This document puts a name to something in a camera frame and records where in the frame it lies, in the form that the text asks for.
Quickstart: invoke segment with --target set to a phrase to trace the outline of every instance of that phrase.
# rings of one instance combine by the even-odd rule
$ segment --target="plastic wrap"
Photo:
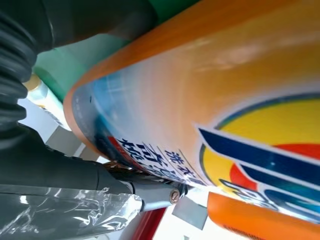
[[[0,239],[66,240],[125,228],[142,207],[134,194],[0,185]]]

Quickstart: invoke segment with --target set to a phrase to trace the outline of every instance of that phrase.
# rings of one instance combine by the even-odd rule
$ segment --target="metal bolt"
[[[170,202],[176,204],[180,198],[180,193],[178,190],[174,189],[170,193]]]

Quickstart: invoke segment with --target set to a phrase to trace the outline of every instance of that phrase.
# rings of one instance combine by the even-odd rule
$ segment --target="glossy surface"
[[[245,3],[203,0],[101,62],[66,118],[114,161],[320,223],[320,2]]]
[[[53,187],[0,185],[0,239],[94,237],[125,228],[142,206],[133,194]]]

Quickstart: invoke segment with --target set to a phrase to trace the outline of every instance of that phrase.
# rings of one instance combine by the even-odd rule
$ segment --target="red stripe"
[[[152,240],[166,208],[147,211],[142,217],[132,240]]]

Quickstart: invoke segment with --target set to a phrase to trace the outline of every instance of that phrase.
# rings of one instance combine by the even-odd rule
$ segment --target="green surface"
[[[182,12],[198,0],[149,0],[158,24]],[[99,34],[38,56],[33,71],[63,101],[72,85],[97,63],[129,43],[119,37]]]

